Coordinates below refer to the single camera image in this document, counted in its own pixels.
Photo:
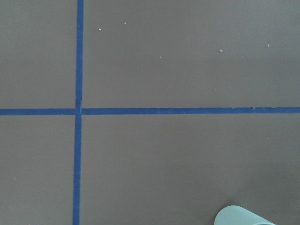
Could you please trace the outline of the pale green cup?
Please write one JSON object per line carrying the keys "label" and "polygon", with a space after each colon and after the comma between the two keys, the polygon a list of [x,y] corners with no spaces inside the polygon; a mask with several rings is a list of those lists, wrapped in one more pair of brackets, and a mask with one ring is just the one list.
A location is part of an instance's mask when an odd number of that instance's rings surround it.
{"label": "pale green cup", "polygon": [[247,209],[231,205],[224,207],[216,215],[214,225],[273,225],[274,223]]}

